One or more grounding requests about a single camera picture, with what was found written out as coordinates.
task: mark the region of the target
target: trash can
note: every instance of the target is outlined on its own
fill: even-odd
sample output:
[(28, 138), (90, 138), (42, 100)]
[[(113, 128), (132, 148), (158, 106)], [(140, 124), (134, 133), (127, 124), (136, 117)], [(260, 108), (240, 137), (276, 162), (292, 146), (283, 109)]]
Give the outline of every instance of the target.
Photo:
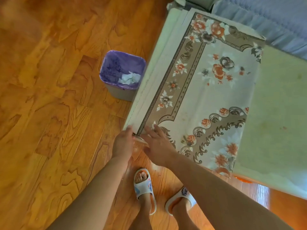
[[(103, 59), (99, 76), (113, 97), (132, 101), (144, 76), (145, 67), (146, 61), (142, 57), (111, 50)], [(139, 82), (130, 85), (119, 83), (122, 75), (129, 72), (140, 74)]]

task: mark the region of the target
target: white slipper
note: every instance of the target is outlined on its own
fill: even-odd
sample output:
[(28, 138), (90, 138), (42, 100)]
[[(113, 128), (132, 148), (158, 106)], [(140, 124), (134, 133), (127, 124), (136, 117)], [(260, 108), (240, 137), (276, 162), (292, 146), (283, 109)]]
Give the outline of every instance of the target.
[[(140, 183), (135, 183), (135, 177), (138, 173), (141, 172), (145, 172), (147, 174), (147, 179), (143, 182)], [(136, 171), (135, 175), (134, 175), (134, 179), (133, 179), (133, 184), (134, 184), (134, 191), (136, 193), (136, 197), (137, 199), (145, 193), (151, 193), (150, 196), (150, 200), (151, 200), (151, 211), (149, 213), (149, 215), (152, 215), (156, 212), (157, 209), (157, 203), (156, 203), (156, 199), (154, 197), (153, 194), (153, 188), (152, 188), (152, 184), (151, 184), (151, 178), (150, 178), (150, 174), (148, 172), (147, 169), (145, 168), (141, 168), (138, 171)]]
[(173, 215), (173, 207), (174, 205), (176, 205), (178, 203), (178, 201), (176, 202), (177, 199), (179, 198), (187, 198), (190, 203), (191, 203), (191, 208), (196, 204), (196, 200), (194, 199), (194, 197), (191, 195), (191, 193), (187, 190), (186, 187), (183, 187), (182, 189), (180, 189), (173, 197), (171, 197), (165, 204), (165, 210), (168, 214), (170, 214), (171, 216)]

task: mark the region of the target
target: person's left arm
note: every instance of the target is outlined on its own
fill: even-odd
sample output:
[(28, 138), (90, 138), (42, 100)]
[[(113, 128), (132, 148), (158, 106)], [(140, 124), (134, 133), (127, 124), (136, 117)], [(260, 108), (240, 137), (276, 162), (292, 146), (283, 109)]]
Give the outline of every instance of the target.
[(112, 158), (84, 191), (47, 228), (48, 230), (102, 230), (115, 193), (133, 150), (132, 128), (122, 131), (113, 144)]

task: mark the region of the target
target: person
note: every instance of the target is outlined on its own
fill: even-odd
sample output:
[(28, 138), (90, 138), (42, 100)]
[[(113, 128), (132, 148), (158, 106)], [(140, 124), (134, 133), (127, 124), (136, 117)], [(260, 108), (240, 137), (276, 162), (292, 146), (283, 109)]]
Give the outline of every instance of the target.
[[(145, 127), (147, 134), (141, 135), (149, 146), (144, 148), (144, 152), (153, 163), (170, 169), (181, 180), (215, 230), (292, 229), (262, 205), (176, 152), (163, 131), (157, 125), (154, 128), (155, 131)], [(132, 134), (132, 128), (128, 126), (116, 137), (110, 161), (48, 230), (104, 228), (116, 190), (132, 155)], [(140, 170), (134, 183), (140, 184), (148, 176), (144, 170)], [(150, 196), (151, 193), (144, 193), (138, 197), (140, 211), (129, 229), (152, 229), (149, 219), (152, 210)], [(191, 206), (191, 199), (181, 198), (171, 207), (179, 230), (198, 229), (188, 215)]]

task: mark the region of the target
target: wood grain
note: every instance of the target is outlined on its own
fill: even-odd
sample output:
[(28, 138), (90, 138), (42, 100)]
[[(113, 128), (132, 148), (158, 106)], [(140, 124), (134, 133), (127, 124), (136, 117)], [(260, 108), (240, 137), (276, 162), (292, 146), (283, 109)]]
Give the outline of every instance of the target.
[[(172, 0), (0, 0), (0, 229), (46, 229), (111, 158), (131, 103), (99, 78), (105, 54), (151, 56)], [(137, 169), (152, 177), (154, 230), (177, 229), (164, 211), (182, 183), (136, 142), (105, 230), (128, 229), (139, 204)], [(217, 175), (305, 229), (307, 201)], [(213, 229), (198, 206), (190, 216)]]

